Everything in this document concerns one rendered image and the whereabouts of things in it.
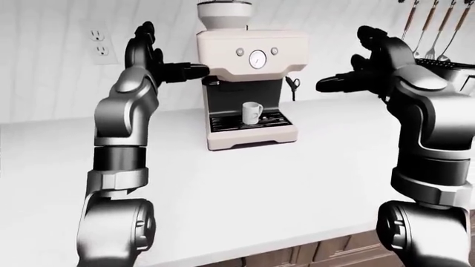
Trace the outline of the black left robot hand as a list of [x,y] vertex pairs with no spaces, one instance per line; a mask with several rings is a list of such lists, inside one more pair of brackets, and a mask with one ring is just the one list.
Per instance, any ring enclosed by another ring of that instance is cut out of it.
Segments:
[[125,49],[125,68],[145,68],[157,84],[187,82],[209,75],[209,68],[203,64],[165,64],[161,49],[153,48],[154,34],[154,25],[151,22],[144,22],[135,30],[134,37],[129,40]]

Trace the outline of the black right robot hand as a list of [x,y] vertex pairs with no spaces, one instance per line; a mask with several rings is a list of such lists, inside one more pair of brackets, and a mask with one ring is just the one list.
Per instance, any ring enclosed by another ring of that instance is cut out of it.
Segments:
[[409,46],[398,37],[389,37],[379,28],[360,26],[357,37],[361,46],[370,50],[369,59],[353,55],[353,71],[321,79],[315,85],[319,93],[353,93],[369,91],[380,99],[390,95],[392,73],[402,66],[414,64]]

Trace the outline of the cream espresso coffee machine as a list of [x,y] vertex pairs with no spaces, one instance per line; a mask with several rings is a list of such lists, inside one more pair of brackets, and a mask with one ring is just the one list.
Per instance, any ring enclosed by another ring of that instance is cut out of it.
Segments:
[[[308,64],[308,35],[248,29],[252,4],[247,1],[202,1],[197,15],[206,28],[196,35],[198,59],[210,69],[202,79],[208,149],[295,142],[298,129],[279,103],[285,77]],[[245,102],[263,105],[258,124],[243,124]]]

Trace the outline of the silver toaster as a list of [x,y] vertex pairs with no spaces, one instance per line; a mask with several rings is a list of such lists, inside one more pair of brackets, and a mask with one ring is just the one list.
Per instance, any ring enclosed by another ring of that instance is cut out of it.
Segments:
[[448,80],[460,93],[471,95],[475,92],[475,65],[435,59],[416,59],[416,63]]

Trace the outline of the black steam wand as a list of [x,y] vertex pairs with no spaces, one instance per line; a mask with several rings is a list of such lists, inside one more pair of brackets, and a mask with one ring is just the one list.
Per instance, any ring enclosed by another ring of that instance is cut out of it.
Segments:
[[296,78],[296,79],[292,79],[291,77],[289,76],[286,76],[285,77],[285,81],[286,83],[288,84],[291,92],[292,92],[292,101],[294,102],[295,101],[295,96],[296,96],[296,90],[299,88],[299,86],[301,85],[301,81],[300,79]]

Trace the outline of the white ceramic mug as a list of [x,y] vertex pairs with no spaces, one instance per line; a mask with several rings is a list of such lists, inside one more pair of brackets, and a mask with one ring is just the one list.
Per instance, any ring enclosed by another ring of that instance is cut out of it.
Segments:
[[257,102],[245,102],[242,104],[242,122],[245,125],[256,125],[263,113],[263,105]]

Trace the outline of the brown wooden base cabinet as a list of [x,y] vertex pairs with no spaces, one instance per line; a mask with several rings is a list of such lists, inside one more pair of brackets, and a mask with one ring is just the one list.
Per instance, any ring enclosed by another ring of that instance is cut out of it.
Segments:
[[270,251],[199,267],[404,267],[375,231]]

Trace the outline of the wooden handled hanging utensil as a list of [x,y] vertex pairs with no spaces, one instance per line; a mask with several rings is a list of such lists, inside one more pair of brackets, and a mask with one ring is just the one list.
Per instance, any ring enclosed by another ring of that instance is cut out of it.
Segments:
[[401,39],[404,39],[407,32],[409,31],[409,28],[411,26],[411,23],[413,21],[413,15],[414,13],[416,12],[416,9],[417,9],[417,6],[419,4],[420,0],[413,0],[413,3],[412,3],[412,7],[410,9],[410,12],[409,12],[409,15],[407,17],[407,21],[405,23],[405,26],[404,26],[404,30],[403,30],[403,33],[402,33],[402,36],[401,36]]
[[426,30],[428,29],[428,27],[430,26],[430,22],[431,22],[431,19],[433,18],[433,14],[435,13],[435,10],[437,8],[439,4],[439,0],[433,0],[433,4],[432,4],[432,7],[425,19],[425,23],[424,23],[424,26],[422,27],[422,32],[419,36],[419,40],[417,42],[417,45],[416,45],[416,48],[414,48],[413,50],[413,56],[418,59],[420,57],[420,54],[419,54],[419,47],[420,47],[420,44],[423,40],[423,37],[424,37],[424,34],[426,32]]

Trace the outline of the white wall power outlet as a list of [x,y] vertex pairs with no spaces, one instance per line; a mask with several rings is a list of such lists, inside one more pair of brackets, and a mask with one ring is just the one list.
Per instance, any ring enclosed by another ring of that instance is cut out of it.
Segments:
[[86,26],[85,33],[89,39],[90,55],[95,65],[118,64],[111,36],[105,24],[91,22]]

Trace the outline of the wooden handled hanging fork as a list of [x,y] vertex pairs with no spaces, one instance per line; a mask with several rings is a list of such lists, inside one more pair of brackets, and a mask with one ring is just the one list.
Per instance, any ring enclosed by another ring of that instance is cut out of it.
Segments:
[[433,40],[433,44],[431,45],[430,49],[427,51],[427,53],[425,54],[424,56],[424,59],[435,59],[435,55],[436,55],[436,51],[435,51],[435,47],[436,47],[436,44],[439,40],[439,37],[441,36],[442,34],[442,31],[444,30],[445,28],[445,25],[447,24],[449,18],[451,17],[451,14],[452,14],[452,11],[454,9],[454,6],[456,5],[457,3],[457,0],[451,0],[451,4],[449,6],[449,8],[447,9],[446,13],[445,13],[445,16],[439,26],[439,29],[438,29],[438,32],[437,32],[437,35],[435,37],[435,39]]

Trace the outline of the wooden handled hanging spoon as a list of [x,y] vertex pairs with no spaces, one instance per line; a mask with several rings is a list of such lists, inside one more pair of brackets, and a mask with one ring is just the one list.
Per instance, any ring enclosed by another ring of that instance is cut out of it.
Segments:
[[460,28],[463,26],[465,18],[467,17],[468,13],[471,10],[471,6],[475,3],[475,0],[464,0],[464,4],[466,4],[466,7],[462,13],[462,15],[459,18],[459,21],[457,22],[457,25],[453,31],[452,37],[450,41],[448,42],[447,46],[445,46],[445,49],[442,51],[442,53],[436,58],[437,61],[440,62],[450,62],[451,60],[449,57],[446,56],[448,48],[451,46],[453,40],[455,39],[457,33],[459,32]]

